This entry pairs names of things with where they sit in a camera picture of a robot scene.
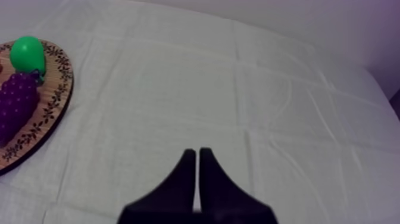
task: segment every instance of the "wooden plate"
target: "wooden plate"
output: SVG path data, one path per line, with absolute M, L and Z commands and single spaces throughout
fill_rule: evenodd
M 0 45 L 0 83 L 15 69 L 10 63 L 10 49 L 14 42 Z M 12 170 L 29 158 L 50 137 L 63 117 L 73 90 L 74 76 L 71 61 L 54 43 L 42 41 L 46 57 L 45 82 L 38 87 L 40 101 L 28 123 L 15 137 L 0 148 L 0 175 Z

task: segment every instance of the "decorative border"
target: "decorative border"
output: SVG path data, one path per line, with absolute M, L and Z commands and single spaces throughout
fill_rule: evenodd
M 54 95 L 51 96 L 52 101 L 47 103 L 46 108 L 43 108 L 44 115 L 42 115 L 42 120 L 33 124 L 33 127 L 29 129 L 30 133 L 22 134 L 21 138 L 17 140 L 17 143 L 15 143 L 14 146 L 5 149 L 5 153 L 1 155 L 1 157 L 7 162 L 9 162 L 13 157 L 18 157 L 17 153 L 23 149 L 23 145 L 30 144 L 32 140 L 36 140 L 36 135 L 42 132 L 42 125 L 55 119 L 55 116 L 53 115 L 54 109 L 60 107 L 61 95 L 69 89 L 68 81 L 73 79 L 71 62 L 65 52 L 62 49 L 56 48 L 55 45 L 49 42 L 42 41 L 42 45 L 46 54 L 57 58 L 55 62 L 58 64 L 57 70 L 61 73 L 60 80 L 62 81 L 62 84 L 59 84 L 57 90 L 54 90 Z M 11 50 L 11 47 L 11 44 L 3 44 L 0 47 L 0 53 L 6 49 Z

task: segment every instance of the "purple grapes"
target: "purple grapes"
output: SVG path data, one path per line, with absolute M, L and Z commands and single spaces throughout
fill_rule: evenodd
M 4 147 L 28 122 L 39 103 L 36 79 L 15 73 L 1 85 L 0 147 Z

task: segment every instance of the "white tablecloth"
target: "white tablecloth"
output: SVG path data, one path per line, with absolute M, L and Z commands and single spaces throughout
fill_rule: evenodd
M 0 42 L 21 35 L 61 46 L 75 86 L 52 137 L 0 177 L 2 224 L 115 223 L 199 147 L 280 223 L 399 219 L 400 124 L 360 67 L 236 21 L 125 0 L 2 1 Z

